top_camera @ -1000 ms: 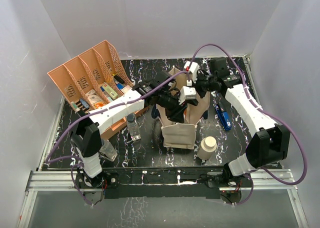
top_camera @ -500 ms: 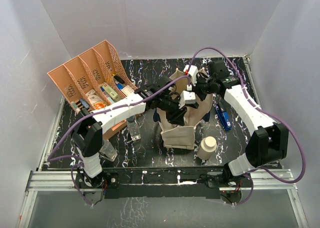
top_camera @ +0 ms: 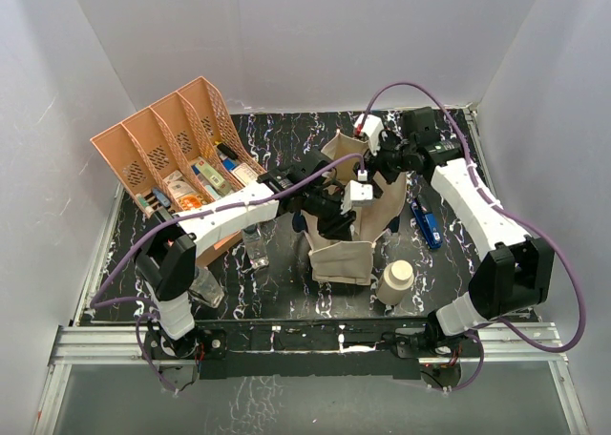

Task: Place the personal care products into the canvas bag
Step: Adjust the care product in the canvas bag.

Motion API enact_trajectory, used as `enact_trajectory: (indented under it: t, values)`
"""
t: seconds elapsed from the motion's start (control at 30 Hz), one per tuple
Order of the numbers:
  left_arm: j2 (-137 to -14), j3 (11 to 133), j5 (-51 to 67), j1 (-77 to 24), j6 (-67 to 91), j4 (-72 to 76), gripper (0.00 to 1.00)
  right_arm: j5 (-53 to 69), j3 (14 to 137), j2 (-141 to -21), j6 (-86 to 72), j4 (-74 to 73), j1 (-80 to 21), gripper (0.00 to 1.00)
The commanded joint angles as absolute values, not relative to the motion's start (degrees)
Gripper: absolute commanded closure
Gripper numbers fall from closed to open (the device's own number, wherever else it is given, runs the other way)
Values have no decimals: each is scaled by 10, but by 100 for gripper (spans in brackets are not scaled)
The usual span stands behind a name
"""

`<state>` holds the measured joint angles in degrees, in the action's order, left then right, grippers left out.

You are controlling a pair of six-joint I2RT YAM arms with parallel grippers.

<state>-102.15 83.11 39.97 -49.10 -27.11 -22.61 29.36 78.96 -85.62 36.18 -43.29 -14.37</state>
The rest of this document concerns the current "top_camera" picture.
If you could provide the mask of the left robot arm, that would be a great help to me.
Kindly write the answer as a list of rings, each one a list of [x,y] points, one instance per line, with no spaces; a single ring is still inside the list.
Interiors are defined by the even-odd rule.
[[[196,349],[198,336],[193,330],[188,289],[197,278],[197,258],[214,244],[298,210],[349,230],[354,214],[342,210],[342,195],[324,191],[325,180],[337,175],[339,165],[349,160],[354,166],[364,166],[359,154],[332,160],[312,150],[301,160],[272,168],[239,191],[198,210],[152,216],[154,227],[142,237],[134,262],[151,292],[167,350],[185,358]]]

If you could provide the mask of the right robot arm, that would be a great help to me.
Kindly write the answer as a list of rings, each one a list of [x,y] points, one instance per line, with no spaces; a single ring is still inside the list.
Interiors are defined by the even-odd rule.
[[[430,315],[425,341],[432,353],[448,355],[466,331],[546,301],[553,249],[501,214],[460,141],[441,138],[432,108],[406,112],[400,135],[375,115],[361,115],[356,127],[369,145],[367,170],[387,182],[405,172],[421,175],[452,207],[479,255],[467,292]]]

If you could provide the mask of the beige canvas tote bag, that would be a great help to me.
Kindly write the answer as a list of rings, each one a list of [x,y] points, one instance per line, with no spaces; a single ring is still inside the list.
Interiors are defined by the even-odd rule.
[[[322,149],[304,156],[307,168],[318,170],[336,161],[337,166],[309,184],[292,207],[294,228],[305,233],[312,278],[319,282],[368,285],[373,268],[376,241],[399,218],[407,199],[407,175],[402,173],[388,184],[373,165],[366,168],[368,183],[373,186],[374,201],[370,206],[354,208],[356,219],[350,226],[352,239],[322,238],[316,228],[317,218],[302,210],[306,193],[325,190],[343,195],[345,186],[357,178],[360,160],[374,162],[368,143],[337,133]]]

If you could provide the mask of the cream cylindrical bottle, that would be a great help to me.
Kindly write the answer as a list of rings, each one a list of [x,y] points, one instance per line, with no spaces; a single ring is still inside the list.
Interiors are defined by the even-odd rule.
[[[389,263],[376,288],[376,298],[385,305],[399,304],[414,283],[414,271],[405,260]]]

